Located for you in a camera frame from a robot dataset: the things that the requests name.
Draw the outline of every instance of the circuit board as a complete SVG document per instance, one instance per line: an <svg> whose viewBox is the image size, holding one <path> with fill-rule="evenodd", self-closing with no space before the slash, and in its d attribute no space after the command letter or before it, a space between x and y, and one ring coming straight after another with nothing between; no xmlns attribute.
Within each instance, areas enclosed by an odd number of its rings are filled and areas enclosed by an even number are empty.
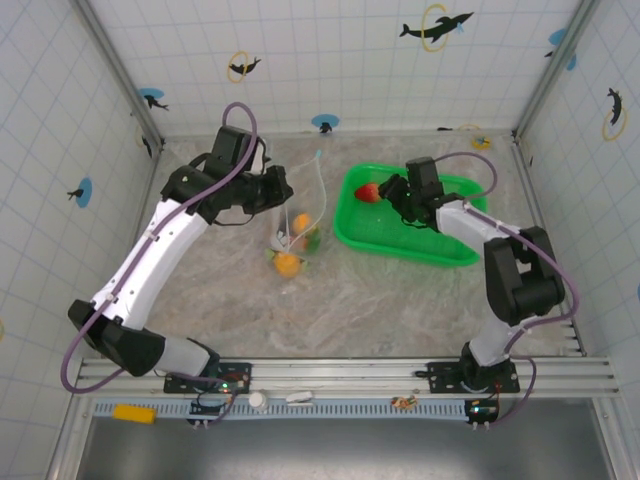
<svg viewBox="0 0 640 480"><path fill-rule="evenodd" d="M167 375L164 381L164 393L199 394L206 393L249 393L251 386L251 364L237 362L221 362L218 377L225 383L194 382L173 375Z"/></svg>

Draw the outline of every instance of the metal rail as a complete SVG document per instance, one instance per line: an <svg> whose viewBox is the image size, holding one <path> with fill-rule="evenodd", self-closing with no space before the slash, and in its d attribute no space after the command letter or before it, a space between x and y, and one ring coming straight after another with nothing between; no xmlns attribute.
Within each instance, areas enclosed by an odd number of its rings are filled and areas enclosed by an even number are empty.
<svg viewBox="0 0 640 480"><path fill-rule="evenodd" d="M133 115L140 123L144 137L154 144L156 151L159 151L162 146L160 131L153 118L151 118L149 110L140 99L127 69L124 67L122 60L120 60L111 40L109 40L109 36L100 23L91 3L89 0L71 0L71 6L84 23L87 34L100 52L109 72L111 72L122 94L127 99Z"/></svg>
<svg viewBox="0 0 640 480"><path fill-rule="evenodd" d="M269 398L284 398L293 392L311 390L316 398L390 398L414 394L417 398L475 397L469 394L432 394L428 382L412 374L424 364L442 358L399 359L225 359L253 364L252 390ZM538 357L538 378L534 398L618 397L620 392L609 360L604 357ZM515 361L520 384L531 381L531 365ZM93 385L115 368L108 360L85 359L78 377L80 388ZM164 378L155 374L132 377L123 373L97 392L96 397L190 398L194 395L167 395ZM521 394L505 394L518 398Z"/></svg>
<svg viewBox="0 0 640 480"><path fill-rule="evenodd" d="M591 17L600 5L600 0L582 0L576 13L567 26L566 33L553 52L551 62L538 82L536 89L527 103L518 126L515 129L516 140L522 138L540 113L547 97L560 78L564 68L574 54L578 40L589 24Z"/></svg>

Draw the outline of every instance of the marble floor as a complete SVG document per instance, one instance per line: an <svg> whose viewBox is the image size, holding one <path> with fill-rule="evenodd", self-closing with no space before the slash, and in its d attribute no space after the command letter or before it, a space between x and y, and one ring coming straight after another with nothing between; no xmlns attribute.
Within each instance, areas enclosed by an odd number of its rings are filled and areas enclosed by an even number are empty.
<svg viewBox="0 0 640 480"><path fill-rule="evenodd" d="M285 279L265 260L268 215L243 227L211 227L160 292L147 328L195 338L223 356L457 356L490 311L482 262L445 269L358 252L335 237L332 220L343 177L352 166L404 165L420 156L469 150L470 138L464 133L267 137L268 153L285 166L323 151L327 210L320 223L322 244L309 270ZM485 153L500 177L489 197L489 213L511 224L531 225L509 137L492 139ZM167 144L146 219L168 175L211 145L211 139ZM438 168L484 187L490 183L489 170L472 157L447 160ZM560 327L546 326L523 338L514 351L558 355L563 342Z"/></svg>

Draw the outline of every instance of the tiled wall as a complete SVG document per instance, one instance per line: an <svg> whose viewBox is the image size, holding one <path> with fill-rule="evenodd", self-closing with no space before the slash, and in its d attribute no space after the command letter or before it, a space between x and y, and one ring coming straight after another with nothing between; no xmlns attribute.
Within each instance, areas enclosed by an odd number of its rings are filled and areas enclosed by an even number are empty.
<svg viewBox="0 0 640 480"><path fill-rule="evenodd" d="M556 252L582 294L579 331L590 354L613 359L633 419L625 427L638 438L640 2L603 0L577 59L525 147ZM622 98L613 126L610 88Z"/></svg>
<svg viewBox="0 0 640 480"><path fill-rule="evenodd" d="M578 0L92 4L136 85L164 94L169 111L151 112L172 136L213 134L236 100L262 132L318 131L311 120L323 113L340 119L334 130L513 128ZM435 52L419 33L399 36L403 24L429 35L441 17L469 13L460 29L451 20L448 35L425 40ZM229 69L246 66L241 51L260 60L244 77Z"/></svg>
<svg viewBox="0 0 640 480"><path fill-rule="evenodd" d="M129 113L68 0L0 2L0 478L46 472L66 310L131 244L152 165ZM80 208L67 192L84 177Z"/></svg>

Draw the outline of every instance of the yellow ring sticker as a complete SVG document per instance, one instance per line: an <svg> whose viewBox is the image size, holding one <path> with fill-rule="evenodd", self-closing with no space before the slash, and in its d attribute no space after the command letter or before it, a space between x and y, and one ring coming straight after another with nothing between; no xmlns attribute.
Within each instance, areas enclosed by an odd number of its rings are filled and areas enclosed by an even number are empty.
<svg viewBox="0 0 640 480"><path fill-rule="evenodd" d="M242 69L242 76L240 78L234 79L231 77L231 72L232 72L231 64L240 55L244 57L244 68ZM247 68L249 68L249 54L244 50L240 50L239 52L234 53L233 57L231 57L231 60L229 60L229 65L227 66L227 78L231 83L240 83L242 80L244 80L244 77L247 75Z"/></svg>
<svg viewBox="0 0 640 480"><path fill-rule="evenodd" d="M142 143L142 129L140 128L140 125L136 125L136 130L133 133L133 139L136 142L136 145L138 145L138 148L142 148L144 146L144 144Z"/></svg>
<svg viewBox="0 0 640 480"><path fill-rule="evenodd" d="M488 137L474 137L471 139L471 145L476 150L487 150L491 148L491 139Z"/></svg>
<svg viewBox="0 0 640 480"><path fill-rule="evenodd" d="M605 142L612 142L624 132L624 129L627 128L627 120L629 119L629 115L627 115L627 109L624 107L620 107L622 111L622 115L624 115L624 120L622 120L622 127L620 127L620 131L613 136L609 136L608 133L608 125L609 119L613 116L613 110L610 110L606 117L604 117L604 123L602 124L602 138L604 138Z"/></svg>
<svg viewBox="0 0 640 480"><path fill-rule="evenodd" d="M427 9L424 11L424 15L422 15L422 24L420 25L420 39L422 40L422 48L424 48L425 52L429 52L429 53L435 53L435 52L439 52L440 50L442 50L444 48L444 46L447 44L447 40L449 40L449 34L447 33L444 36L444 42L442 42L442 45L440 45L437 48L431 48L427 45L427 43L424 41L424 23L425 20L427 19L427 15L429 15L429 12L431 10L433 10L434 8L439 8L440 10L442 10L443 13L447 13L447 9L444 8L442 5L440 5L439 3L434 3L433 5L429 5L427 7Z"/></svg>

